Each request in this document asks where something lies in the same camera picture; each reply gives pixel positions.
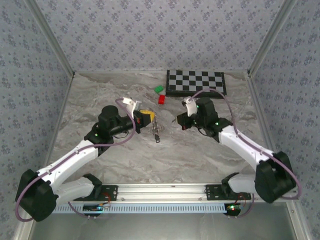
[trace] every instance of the chessboard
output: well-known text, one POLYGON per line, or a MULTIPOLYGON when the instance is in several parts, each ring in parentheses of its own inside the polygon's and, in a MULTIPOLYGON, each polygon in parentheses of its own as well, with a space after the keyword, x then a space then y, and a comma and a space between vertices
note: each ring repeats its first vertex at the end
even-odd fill
MULTIPOLYGON (((189 97, 202 89, 213 88, 227 95, 225 74, 216 71, 167 70, 165 95, 168 97, 189 97)), ((222 98, 216 92, 205 91, 199 98, 222 98)))

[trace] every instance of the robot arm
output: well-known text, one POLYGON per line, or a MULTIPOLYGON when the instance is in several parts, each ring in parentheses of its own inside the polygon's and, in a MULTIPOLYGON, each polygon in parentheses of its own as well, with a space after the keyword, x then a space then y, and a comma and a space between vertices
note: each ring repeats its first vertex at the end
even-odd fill
POLYGON ((203 129, 208 137, 225 145, 245 159, 255 170, 255 174, 233 173, 222 180, 225 194, 230 193, 257 193, 267 203, 272 203, 296 186, 292 177, 272 159, 262 152, 274 156, 292 171, 290 160, 283 152, 274 153, 266 149, 239 130, 235 132, 233 124, 218 117, 215 106, 210 98, 200 98, 195 101, 191 97, 185 98, 182 105, 187 112, 177 116, 177 122, 182 130, 196 127, 203 129), (238 137, 241 135, 255 150, 238 137))
MULTIPOLYGON (((141 128, 151 123, 154 113, 146 110, 139 111, 141 102, 133 101, 131 98, 123 98, 122 103, 126 104, 126 110, 133 118, 135 130, 139 134, 141 128)), ((73 150, 37 172, 29 169, 22 174, 15 200, 18 200, 22 191, 31 181, 46 173, 48 174, 40 178, 26 191, 19 203, 36 221, 47 218, 56 205, 80 197, 93 196, 97 198, 101 191, 102 182, 91 174, 86 174, 72 182, 63 182, 83 165, 103 154, 109 148, 103 144, 113 144, 113 136, 127 132, 133 127, 131 118, 119 116, 117 107, 112 105, 104 107, 98 116, 98 122, 93 125, 84 140, 73 150)))

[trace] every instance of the patterned wallpaper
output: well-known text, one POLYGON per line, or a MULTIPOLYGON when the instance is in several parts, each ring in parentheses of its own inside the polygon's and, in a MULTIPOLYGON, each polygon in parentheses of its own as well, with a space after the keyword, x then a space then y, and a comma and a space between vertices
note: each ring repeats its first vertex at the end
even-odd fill
POLYGON ((248 69, 283 0, 37 0, 74 71, 248 69))
POLYGON ((278 150, 303 186, 301 203, 320 239, 320 2, 299 0, 255 83, 278 150))
POLYGON ((69 80, 23 0, 0 1, 0 30, 0 240, 10 240, 21 174, 44 164, 69 80))

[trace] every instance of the cable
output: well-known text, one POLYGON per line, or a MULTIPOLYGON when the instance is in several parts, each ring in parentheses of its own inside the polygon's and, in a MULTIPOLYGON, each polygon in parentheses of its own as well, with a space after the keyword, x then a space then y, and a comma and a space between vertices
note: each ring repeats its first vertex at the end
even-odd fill
MULTIPOLYGON (((118 98, 115 100, 115 103, 121 108, 123 109, 126 114, 129 116, 130 120, 132 121, 132 124, 133 124, 133 129, 132 129, 132 133, 129 135, 128 138, 126 138, 125 140, 121 141, 121 142, 115 142, 115 143, 112 143, 112 144, 92 144, 92 145, 88 145, 88 146, 84 146, 80 149, 78 149, 78 153, 79 152, 82 152, 83 150, 85 149, 89 149, 89 148, 96 148, 96 147, 112 147, 112 146, 119 146, 121 144, 125 144, 126 142, 128 142, 135 134, 136 132, 136 123, 135 123, 135 120, 134 118, 131 116, 131 113, 127 110, 126 107, 122 106, 120 104, 120 101, 122 101, 123 98, 118 98)), ((22 200, 22 198, 24 197, 24 195, 26 194, 26 192, 29 190, 29 188, 35 184, 38 180, 40 180, 41 178, 43 178, 44 176, 48 175, 49 173, 51 173, 52 171, 56 170, 58 167, 60 167, 62 164, 64 164, 66 161, 68 161, 69 159, 71 159, 74 155, 76 155, 77 153, 76 152, 73 152, 71 153, 69 156, 67 156, 65 159, 63 159, 61 162, 59 162, 57 165, 55 165, 54 167, 52 167, 48 172, 45 172, 43 174, 41 174, 40 176, 37 176, 34 180, 32 180, 21 192, 20 196, 18 197, 17 201, 16 201, 16 204, 15 204, 15 216, 16 218, 21 221, 21 222, 30 222, 33 220, 33 218, 28 218, 28 219, 24 219, 20 216, 19 214, 19 205, 20 205, 20 202, 22 200)), ((80 212, 78 212, 74 207, 72 207, 71 203, 68 202, 69 206, 71 207, 71 209, 77 213, 78 215, 79 214, 82 214, 80 212)))
POLYGON ((85 219, 89 219, 89 218, 90 218, 90 216, 86 216, 86 215, 84 215, 83 213, 78 212, 78 211, 74 208, 74 206, 72 206, 71 202, 69 202, 69 201, 68 201, 68 205, 69 205, 69 207, 72 209, 72 211, 74 211, 78 216, 80 216, 80 217, 82 217, 82 218, 85 218, 85 219))
POLYGON ((244 196, 242 193, 239 193, 239 195, 242 196, 242 198, 244 199, 244 205, 243 205, 243 207, 245 207, 245 206, 246 206, 246 203, 247 203, 247 200, 246 200, 245 196, 244 196))
POLYGON ((255 204, 255 195, 252 193, 252 202, 248 210, 244 214, 241 214, 240 216, 229 216, 229 217, 233 219, 240 219, 247 216, 251 212, 251 210, 254 208, 254 204, 255 204))
POLYGON ((125 131, 124 133, 126 133, 125 136, 113 136, 113 137, 116 138, 116 139, 125 139, 129 135, 129 132, 125 131))
POLYGON ((239 195, 240 195, 240 194, 238 194, 238 195, 236 196, 236 200, 235 200, 235 202, 234 202, 232 205, 236 205, 236 203, 237 203, 238 200, 239 200, 239 195))
POLYGON ((205 135, 202 131, 200 131, 200 128, 198 128, 199 133, 201 133, 203 136, 209 137, 208 135, 205 135))
POLYGON ((111 197, 107 192, 103 192, 102 195, 105 195, 108 198, 108 202, 103 203, 102 205, 109 204, 109 208, 111 208, 111 197))
POLYGON ((288 172, 288 174, 293 178, 293 180, 295 181, 297 187, 298 187, 298 192, 296 194, 296 196, 293 196, 293 197, 286 197, 286 196, 282 196, 283 199, 287 199, 287 200, 296 200, 298 199, 301 194, 302 194, 302 186, 301 186, 301 183, 299 182, 298 178, 295 176, 295 174, 286 166, 284 165, 281 161, 279 161, 278 159, 276 159, 274 156, 270 155, 269 153, 259 149, 258 147, 256 147, 255 145, 253 145, 251 142, 247 141, 245 138, 243 138, 239 132, 238 132, 238 129, 236 127, 236 119, 235 119, 235 116, 234 116, 234 113, 232 111, 232 108, 230 106, 230 103, 229 101, 227 100, 227 98, 225 97, 225 95, 223 95, 220 91, 214 89, 214 88, 206 88, 206 89, 203 89, 201 91, 198 91, 195 95, 193 95, 190 100, 194 99, 196 96, 198 96, 199 94, 201 94, 202 92, 206 92, 206 91, 211 91, 211 92, 215 92, 215 93, 218 93, 221 95, 221 97, 225 100, 225 103, 227 104, 228 108, 229 108, 229 111, 230 111, 230 114, 231 114, 231 121, 232 121, 232 124, 233 124, 233 128, 234 128, 234 132, 235 134, 237 135, 237 137, 239 137, 245 144, 247 144, 249 147, 251 147, 252 149, 260 152, 261 155, 265 155, 267 156, 268 158, 272 159, 275 163, 277 163, 278 165, 280 165, 284 170, 286 170, 288 172))

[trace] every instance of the floor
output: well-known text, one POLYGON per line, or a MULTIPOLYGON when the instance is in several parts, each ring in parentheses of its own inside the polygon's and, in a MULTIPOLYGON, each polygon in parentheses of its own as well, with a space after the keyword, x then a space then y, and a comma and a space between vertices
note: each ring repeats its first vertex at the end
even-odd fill
MULTIPOLYGON (((119 97, 131 97, 142 101, 142 109, 156 112, 161 143, 155 143, 151 126, 143 128, 126 144, 111 147, 87 163, 70 181, 91 173, 104 183, 214 183, 234 172, 252 173, 232 150, 196 129, 181 130, 176 116, 186 111, 182 98, 166 97, 164 105, 158 104, 154 88, 165 82, 165 71, 76 74, 50 162, 83 139, 104 106, 115 105, 119 97)), ((245 74, 226 73, 225 83, 237 127, 264 145, 245 74)), ((230 119, 224 101, 213 101, 219 116, 230 119)))

